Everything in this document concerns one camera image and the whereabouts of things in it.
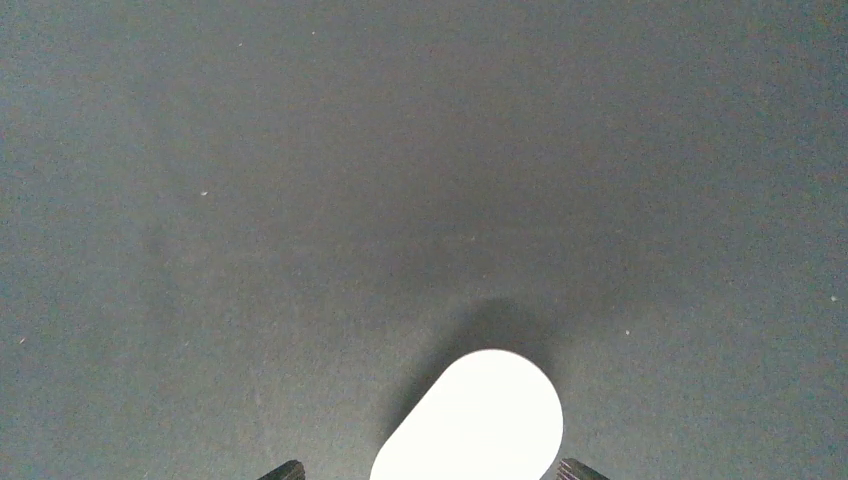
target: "gray surface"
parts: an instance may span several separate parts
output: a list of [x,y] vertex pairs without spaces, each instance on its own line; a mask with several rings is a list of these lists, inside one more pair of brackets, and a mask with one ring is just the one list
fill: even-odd
[[364,479],[490,340],[613,478],[844,478],[839,2],[54,3],[0,30],[3,478]]

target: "white object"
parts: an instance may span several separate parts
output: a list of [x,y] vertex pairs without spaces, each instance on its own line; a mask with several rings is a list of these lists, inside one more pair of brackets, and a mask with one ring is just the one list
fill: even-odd
[[562,405],[524,357],[454,362],[377,453],[371,480],[538,480],[559,453]]

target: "black object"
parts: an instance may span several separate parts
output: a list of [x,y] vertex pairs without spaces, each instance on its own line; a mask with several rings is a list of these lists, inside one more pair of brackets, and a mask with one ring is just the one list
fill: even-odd
[[557,468],[557,480],[609,480],[573,458],[563,458]]
[[289,460],[259,480],[306,480],[306,470],[297,460]]

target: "dark gray surface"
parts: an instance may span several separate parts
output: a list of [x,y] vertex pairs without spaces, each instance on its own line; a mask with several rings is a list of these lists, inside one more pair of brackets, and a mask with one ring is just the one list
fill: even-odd
[[612,478],[844,477],[839,2],[146,3],[2,11],[0,476],[364,479],[493,342]]

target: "white rounded object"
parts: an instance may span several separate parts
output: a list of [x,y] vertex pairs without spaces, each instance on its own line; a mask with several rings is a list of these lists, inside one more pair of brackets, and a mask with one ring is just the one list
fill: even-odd
[[562,405],[526,358],[454,362],[377,453],[371,480],[538,480],[559,453]]

